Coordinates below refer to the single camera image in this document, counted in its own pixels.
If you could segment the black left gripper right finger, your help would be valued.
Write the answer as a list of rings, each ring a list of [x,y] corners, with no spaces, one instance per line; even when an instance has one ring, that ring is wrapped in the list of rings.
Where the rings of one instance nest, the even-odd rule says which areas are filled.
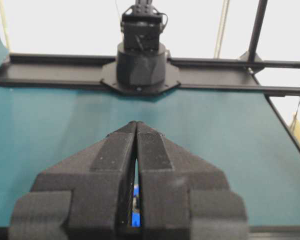
[[[247,239],[245,203],[220,168],[143,122],[136,138],[143,239]]]

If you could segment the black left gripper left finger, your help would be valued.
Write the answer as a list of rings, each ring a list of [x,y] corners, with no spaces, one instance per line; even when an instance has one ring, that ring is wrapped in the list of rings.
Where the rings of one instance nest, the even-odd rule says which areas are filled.
[[[13,209],[11,240],[114,240],[130,222],[137,123],[40,172]]]

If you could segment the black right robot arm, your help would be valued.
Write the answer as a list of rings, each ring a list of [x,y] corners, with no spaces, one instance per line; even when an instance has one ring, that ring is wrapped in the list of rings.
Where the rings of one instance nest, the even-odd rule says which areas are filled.
[[[121,15],[124,49],[157,51],[160,47],[160,35],[168,20],[167,14],[159,11],[151,0],[136,0]]]

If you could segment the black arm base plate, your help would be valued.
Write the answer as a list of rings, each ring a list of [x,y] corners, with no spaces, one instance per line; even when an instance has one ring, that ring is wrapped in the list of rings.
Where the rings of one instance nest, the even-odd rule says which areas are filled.
[[[127,96],[156,96],[181,85],[180,70],[168,63],[162,43],[145,51],[119,43],[115,61],[102,67],[100,82]]]

